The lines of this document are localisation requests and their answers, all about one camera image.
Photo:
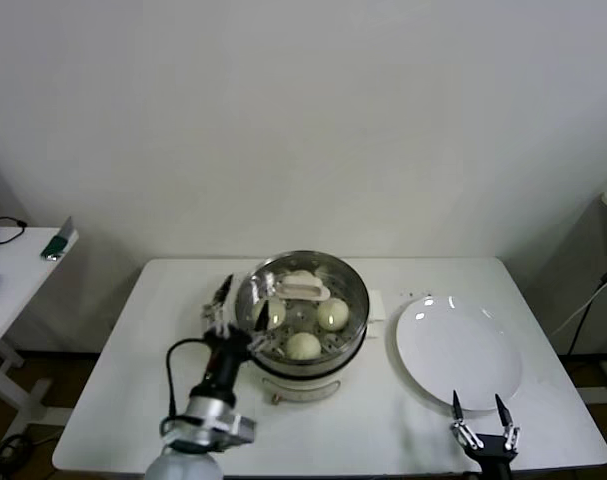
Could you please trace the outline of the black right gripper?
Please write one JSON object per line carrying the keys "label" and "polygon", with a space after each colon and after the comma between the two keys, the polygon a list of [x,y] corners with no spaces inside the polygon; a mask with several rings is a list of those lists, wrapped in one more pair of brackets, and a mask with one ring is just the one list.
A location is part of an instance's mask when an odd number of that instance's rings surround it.
{"label": "black right gripper", "polygon": [[495,395],[495,401],[504,429],[503,437],[485,434],[478,436],[465,422],[456,391],[453,391],[452,398],[451,431],[465,449],[467,457],[479,465],[481,479],[512,480],[511,463],[518,455],[520,428],[515,425],[510,410],[498,394]]}

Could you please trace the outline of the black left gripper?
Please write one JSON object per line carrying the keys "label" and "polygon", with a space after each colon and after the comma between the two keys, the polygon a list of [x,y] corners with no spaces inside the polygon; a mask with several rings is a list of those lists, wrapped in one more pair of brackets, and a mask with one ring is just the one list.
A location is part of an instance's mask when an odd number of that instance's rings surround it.
{"label": "black left gripper", "polygon": [[234,386],[240,366],[249,360],[249,352],[257,353],[267,339],[272,317],[270,301],[266,300],[259,312],[254,329],[249,335],[239,329],[230,330],[226,301],[230,294],[233,275],[228,275],[215,291],[209,303],[201,310],[204,322],[205,344],[210,357],[202,379],[202,396],[221,401],[235,401]]}

